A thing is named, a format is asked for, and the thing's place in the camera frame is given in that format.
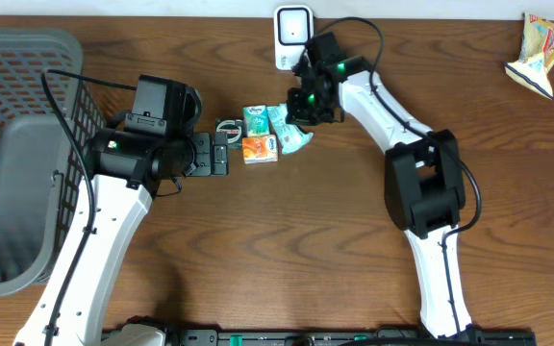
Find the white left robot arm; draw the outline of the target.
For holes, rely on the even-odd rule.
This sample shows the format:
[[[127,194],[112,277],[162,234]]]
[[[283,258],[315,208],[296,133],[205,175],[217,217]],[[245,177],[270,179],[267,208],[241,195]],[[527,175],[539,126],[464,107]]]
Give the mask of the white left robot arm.
[[[119,269],[161,181],[224,176],[227,137],[197,133],[151,136],[100,130],[88,143],[91,180],[38,305],[16,335],[17,345],[169,345],[176,333],[148,317],[103,333]]]

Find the teal tissue pack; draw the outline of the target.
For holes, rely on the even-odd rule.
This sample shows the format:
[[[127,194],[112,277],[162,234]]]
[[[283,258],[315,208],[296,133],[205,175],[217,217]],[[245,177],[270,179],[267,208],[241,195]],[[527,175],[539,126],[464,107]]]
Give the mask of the teal tissue pack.
[[[245,131],[249,137],[268,136],[270,134],[266,105],[245,107],[243,117]]]

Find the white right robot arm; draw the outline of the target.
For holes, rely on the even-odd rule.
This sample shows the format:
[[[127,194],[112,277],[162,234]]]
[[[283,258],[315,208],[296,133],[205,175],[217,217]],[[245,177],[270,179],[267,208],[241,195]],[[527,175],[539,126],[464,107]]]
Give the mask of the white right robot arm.
[[[288,92],[289,123],[315,126],[351,114],[381,149],[385,204],[413,251],[422,325],[434,338],[462,336],[472,320],[458,260],[466,197],[456,138],[416,120],[362,57],[303,59],[292,72],[300,85]]]

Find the light blue wipes pack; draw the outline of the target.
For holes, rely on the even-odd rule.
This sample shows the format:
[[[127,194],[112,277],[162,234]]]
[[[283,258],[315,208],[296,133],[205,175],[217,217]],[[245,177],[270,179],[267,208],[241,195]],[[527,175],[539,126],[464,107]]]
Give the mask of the light blue wipes pack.
[[[285,104],[268,106],[267,114],[277,135],[283,155],[293,154],[307,145],[314,137],[313,133],[304,133],[298,126],[286,122],[288,110]]]

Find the orange tissue pack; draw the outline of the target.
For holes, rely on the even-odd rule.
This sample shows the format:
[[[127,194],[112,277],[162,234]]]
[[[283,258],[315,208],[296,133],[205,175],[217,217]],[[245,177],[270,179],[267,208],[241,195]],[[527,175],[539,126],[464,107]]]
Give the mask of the orange tissue pack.
[[[277,138],[275,135],[245,137],[242,153],[245,164],[277,161]]]

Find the orange white snack bag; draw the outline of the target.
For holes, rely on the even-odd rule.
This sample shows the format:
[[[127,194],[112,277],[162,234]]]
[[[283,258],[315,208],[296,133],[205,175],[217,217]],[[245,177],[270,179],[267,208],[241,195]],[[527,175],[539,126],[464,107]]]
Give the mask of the orange white snack bag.
[[[518,84],[553,100],[548,74],[554,66],[554,23],[525,12],[518,59],[505,62],[506,74]]]

